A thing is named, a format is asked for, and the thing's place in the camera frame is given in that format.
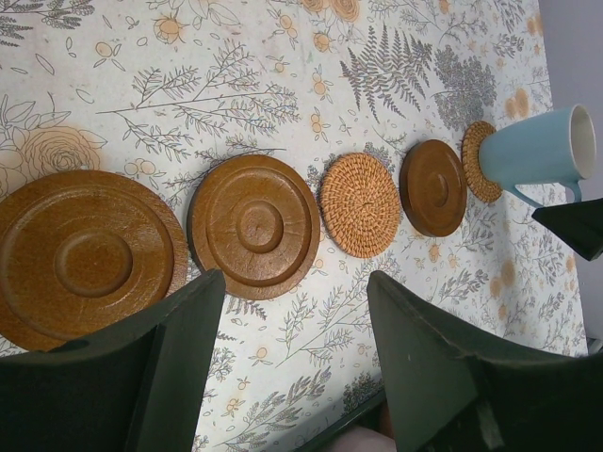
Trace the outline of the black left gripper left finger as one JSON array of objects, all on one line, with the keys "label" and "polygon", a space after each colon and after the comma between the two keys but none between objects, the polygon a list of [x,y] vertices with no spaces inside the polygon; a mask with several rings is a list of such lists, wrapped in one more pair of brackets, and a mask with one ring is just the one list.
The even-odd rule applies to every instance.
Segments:
[{"label": "black left gripper left finger", "polygon": [[2,358],[2,450],[189,451],[224,297],[208,270],[95,333]]}]

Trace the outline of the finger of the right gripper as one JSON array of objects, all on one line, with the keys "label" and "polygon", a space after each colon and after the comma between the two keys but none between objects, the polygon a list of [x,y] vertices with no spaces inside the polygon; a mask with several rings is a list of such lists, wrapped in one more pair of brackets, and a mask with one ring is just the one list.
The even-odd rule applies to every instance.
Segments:
[{"label": "finger of the right gripper", "polygon": [[532,218],[587,261],[602,254],[603,200],[537,208]]}]

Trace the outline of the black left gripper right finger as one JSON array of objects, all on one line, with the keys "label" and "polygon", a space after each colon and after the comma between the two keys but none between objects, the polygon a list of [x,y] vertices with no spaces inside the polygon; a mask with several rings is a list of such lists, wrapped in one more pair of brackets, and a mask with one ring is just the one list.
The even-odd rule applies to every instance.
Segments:
[{"label": "black left gripper right finger", "polygon": [[367,300],[400,451],[598,451],[602,358],[518,345],[381,271]]}]

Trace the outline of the light blue ceramic mug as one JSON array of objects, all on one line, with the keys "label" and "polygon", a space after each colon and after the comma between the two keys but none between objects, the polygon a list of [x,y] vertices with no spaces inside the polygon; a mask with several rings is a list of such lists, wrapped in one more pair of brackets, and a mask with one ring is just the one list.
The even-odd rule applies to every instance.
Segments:
[{"label": "light blue ceramic mug", "polygon": [[479,150],[484,177],[534,208],[542,205],[519,186],[560,184],[580,202],[579,182],[593,176],[595,161],[595,129],[582,105],[511,124],[487,137]]}]

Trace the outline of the woven rattan coaster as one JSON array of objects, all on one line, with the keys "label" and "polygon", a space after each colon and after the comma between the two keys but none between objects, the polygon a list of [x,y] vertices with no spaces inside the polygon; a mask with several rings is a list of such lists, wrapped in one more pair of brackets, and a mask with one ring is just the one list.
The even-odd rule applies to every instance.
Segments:
[{"label": "woven rattan coaster", "polygon": [[358,258],[385,251],[399,226],[398,190],[386,167],[367,153],[340,156],[319,194],[326,228],[345,253]]},{"label": "woven rattan coaster", "polygon": [[475,121],[465,131],[462,141],[462,164],[466,182],[476,198],[482,202],[492,203],[502,195],[499,184],[488,180],[479,160],[480,146],[496,128],[487,121]]}]

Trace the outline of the large brown wooden coaster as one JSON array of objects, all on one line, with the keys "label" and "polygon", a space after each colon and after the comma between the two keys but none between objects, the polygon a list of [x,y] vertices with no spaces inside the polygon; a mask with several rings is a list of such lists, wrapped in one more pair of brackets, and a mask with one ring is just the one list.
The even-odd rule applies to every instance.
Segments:
[{"label": "large brown wooden coaster", "polygon": [[152,190],[123,176],[44,176],[1,202],[1,334],[49,350],[175,292],[187,241]]}]

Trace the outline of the small brown wooden coaster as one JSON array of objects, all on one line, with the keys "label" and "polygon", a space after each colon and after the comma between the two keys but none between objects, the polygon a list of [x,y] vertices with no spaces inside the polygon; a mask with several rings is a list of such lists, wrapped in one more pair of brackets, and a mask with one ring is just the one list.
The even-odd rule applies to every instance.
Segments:
[{"label": "small brown wooden coaster", "polygon": [[222,271],[229,294],[274,299],[298,284],[318,252],[320,214],[312,191],[286,163],[266,155],[212,169],[187,211],[195,263]]}]

